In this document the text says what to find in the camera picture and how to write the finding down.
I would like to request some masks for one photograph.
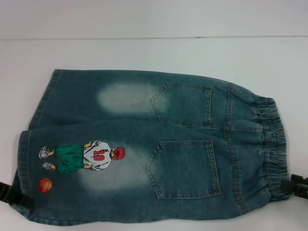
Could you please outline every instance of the white surface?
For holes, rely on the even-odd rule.
[[[272,97],[286,129],[291,172],[308,176],[308,38],[1,41],[308,35],[307,11],[306,0],[0,0],[0,181],[13,180],[19,135],[55,68],[195,74]],[[0,203],[0,230],[301,231],[307,214],[308,200],[292,198],[231,220],[55,227],[27,221]]]
[[[308,35],[307,0],[0,0],[0,38]]]

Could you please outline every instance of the blue denim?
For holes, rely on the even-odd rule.
[[[287,178],[273,99],[208,77],[55,70],[19,141],[13,186],[35,204],[13,208],[51,225],[227,219],[287,199]]]

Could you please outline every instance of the green shorts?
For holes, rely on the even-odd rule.
[[[62,144],[55,149],[54,156],[61,158],[61,163],[56,167],[58,172],[72,172],[83,168],[82,146]]]

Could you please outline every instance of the embroidered patch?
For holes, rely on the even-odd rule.
[[[102,141],[91,141],[83,147],[62,144],[52,151],[45,146],[41,148],[38,155],[40,159],[45,159],[53,155],[61,159],[61,163],[58,165],[45,162],[42,167],[47,170],[72,172],[86,168],[92,171],[100,171],[109,167],[112,160],[123,159],[125,151],[121,147],[111,149],[107,143]]]
[[[41,193],[48,192],[52,187],[52,181],[48,178],[44,178],[44,179],[40,180],[40,182],[38,184],[39,184],[38,185],[38,191],[40,191]]]

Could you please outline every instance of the back pocket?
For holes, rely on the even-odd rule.
[[[212,140],[160,141],[144,169],[161,199],[221,194]]]
[[[211,94],[211,86],[166,83],[150,100],[160,122],[204,127],[211,125]]]

